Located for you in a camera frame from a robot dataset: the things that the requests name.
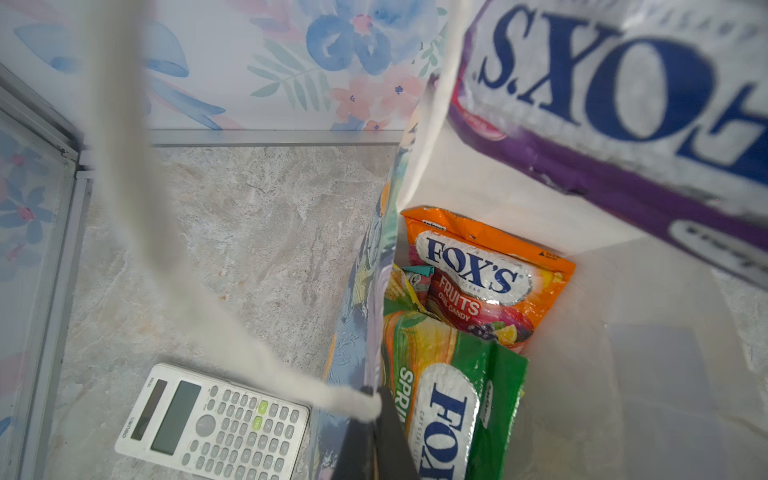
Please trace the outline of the yellow chips bag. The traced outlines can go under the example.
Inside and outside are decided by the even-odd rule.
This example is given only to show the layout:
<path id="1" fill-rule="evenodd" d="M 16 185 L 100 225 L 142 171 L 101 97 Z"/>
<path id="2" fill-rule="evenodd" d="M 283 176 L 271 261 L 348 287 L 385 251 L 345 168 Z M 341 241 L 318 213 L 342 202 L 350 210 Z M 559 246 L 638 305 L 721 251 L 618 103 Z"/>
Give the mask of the yellow chips bag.
<path id="1" fill-rule="evenodd" d="M 427 313 L 425 307 L 418 300 L 415 290 L 407 278 L 406 273 L 397 265 L 392 265 L 389 282 L 384 294 L 384 315 L 395 312 L 417 311 Z"/>

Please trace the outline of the orange Fox's candy bag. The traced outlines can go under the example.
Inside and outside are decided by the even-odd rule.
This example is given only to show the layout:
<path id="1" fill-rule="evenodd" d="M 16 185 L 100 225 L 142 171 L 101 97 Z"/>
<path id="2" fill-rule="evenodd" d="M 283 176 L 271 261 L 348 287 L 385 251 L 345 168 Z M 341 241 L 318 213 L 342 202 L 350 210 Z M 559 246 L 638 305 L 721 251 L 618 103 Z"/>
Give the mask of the orange Fox's candy bag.
<path id="1" fill-rule="evenodd" d="M 516 353 L 576 269 L 538 245 L 447 210 L 418 207 L 402 216 L 410 264 L 434 269 L 426 309 Z"/>

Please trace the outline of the green Fox's candy bag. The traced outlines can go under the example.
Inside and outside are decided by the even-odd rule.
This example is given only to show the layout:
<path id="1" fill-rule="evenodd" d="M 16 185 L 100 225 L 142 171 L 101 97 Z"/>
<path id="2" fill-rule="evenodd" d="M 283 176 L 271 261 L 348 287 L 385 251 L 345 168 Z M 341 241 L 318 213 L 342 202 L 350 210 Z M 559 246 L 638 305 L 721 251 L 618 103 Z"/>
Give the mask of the green Fox's candy bag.
<path id="1" fill-rule="evenodd" d="M 384 319 L 382 383 L 422 479 L 500 479 L 528 361 L 418 311 Z"/>

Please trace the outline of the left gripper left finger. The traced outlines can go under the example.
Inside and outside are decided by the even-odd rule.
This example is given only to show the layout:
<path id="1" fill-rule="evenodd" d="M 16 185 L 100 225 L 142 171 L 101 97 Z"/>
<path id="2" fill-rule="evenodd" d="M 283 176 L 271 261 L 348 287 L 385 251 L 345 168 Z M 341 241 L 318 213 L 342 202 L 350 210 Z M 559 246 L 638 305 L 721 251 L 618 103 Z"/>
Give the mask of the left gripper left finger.
<path id="1" fill-rule="evenodd" d="M 333 472 L 333 480 L 371 480 L 374 478 L 374 423 L 352 419 Z"/>

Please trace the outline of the floral paper gift bag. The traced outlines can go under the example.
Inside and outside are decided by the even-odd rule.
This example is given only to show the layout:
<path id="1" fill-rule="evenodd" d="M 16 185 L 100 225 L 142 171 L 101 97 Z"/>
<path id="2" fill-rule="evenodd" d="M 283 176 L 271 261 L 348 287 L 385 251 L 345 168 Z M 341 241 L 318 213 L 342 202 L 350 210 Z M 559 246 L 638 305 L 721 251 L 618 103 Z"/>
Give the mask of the floral paper gift bag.
<path id="1" fill-rule="evenodd" d="M 160 53 L 150 1 L 81 1 L 75 7 L 86 137 L 105 201 L 149 271 L 179 330 L 238 378 L 342 417 L 368 419 L 374 401 L 349 381 L 326 387 L 290 369 L 251 336 L 194 271 L 149 146 L 145 89 L 153 68 L 181 69 Z M 715 267 L 581 197 L 510 167 L 499 188 L 524 190 L 563 222 L 565 248 L 589 266 L 525 349 L 533 362 L 524 410 L 538 478 L 763 479 L 767 377 L 746 370 Z"/>

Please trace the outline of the white calculator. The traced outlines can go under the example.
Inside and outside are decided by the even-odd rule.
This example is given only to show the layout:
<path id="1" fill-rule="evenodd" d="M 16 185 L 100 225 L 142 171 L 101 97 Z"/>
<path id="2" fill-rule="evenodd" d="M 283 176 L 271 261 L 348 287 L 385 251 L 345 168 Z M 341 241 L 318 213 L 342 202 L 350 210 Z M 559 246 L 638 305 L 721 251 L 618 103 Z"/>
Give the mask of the white calculator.
<path id="1" fill-rule="evenodd" d="M 115 450 L 208 479 L 289 479 L 310 414 L 305 405 L 158 363 Z"/>

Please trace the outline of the magenta Fox's candy bag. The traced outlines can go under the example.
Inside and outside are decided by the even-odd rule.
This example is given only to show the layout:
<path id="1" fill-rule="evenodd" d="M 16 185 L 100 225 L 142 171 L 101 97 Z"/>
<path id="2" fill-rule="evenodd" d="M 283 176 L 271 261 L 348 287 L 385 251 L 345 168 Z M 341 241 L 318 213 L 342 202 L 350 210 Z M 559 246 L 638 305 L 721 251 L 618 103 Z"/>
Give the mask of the magenta Fox's candy bag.
<path id="1" fill-rule="evenodd" d="M 767 285 L 767 5 L 487 1 L 449 111 L 476 151 Z"/>

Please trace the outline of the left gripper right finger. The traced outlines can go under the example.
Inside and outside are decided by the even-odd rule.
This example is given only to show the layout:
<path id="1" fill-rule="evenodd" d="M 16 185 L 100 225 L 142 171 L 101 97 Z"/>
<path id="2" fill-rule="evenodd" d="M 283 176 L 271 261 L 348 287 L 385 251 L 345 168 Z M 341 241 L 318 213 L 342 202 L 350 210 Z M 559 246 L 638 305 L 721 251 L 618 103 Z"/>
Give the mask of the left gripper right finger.
<path id="1" fill-rule="evenodd" d="M 379 387 L 377 393 L 382 410 L 374 426 L 375 478 L 419 480 L 393 398 L 386 387 Z"/>

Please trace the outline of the teal snack packet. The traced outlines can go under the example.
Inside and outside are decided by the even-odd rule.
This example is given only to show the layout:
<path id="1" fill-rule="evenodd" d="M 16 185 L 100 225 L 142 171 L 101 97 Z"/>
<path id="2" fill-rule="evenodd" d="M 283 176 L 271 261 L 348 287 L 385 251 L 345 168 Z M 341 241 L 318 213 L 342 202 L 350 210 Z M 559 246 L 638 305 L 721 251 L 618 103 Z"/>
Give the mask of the teal snack packet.
<path id="1" fill-rule="evenodd" d="M 408 266 L 403 269 L 419 302 L 426 306 L 434 268 L 428 265 Z"/>

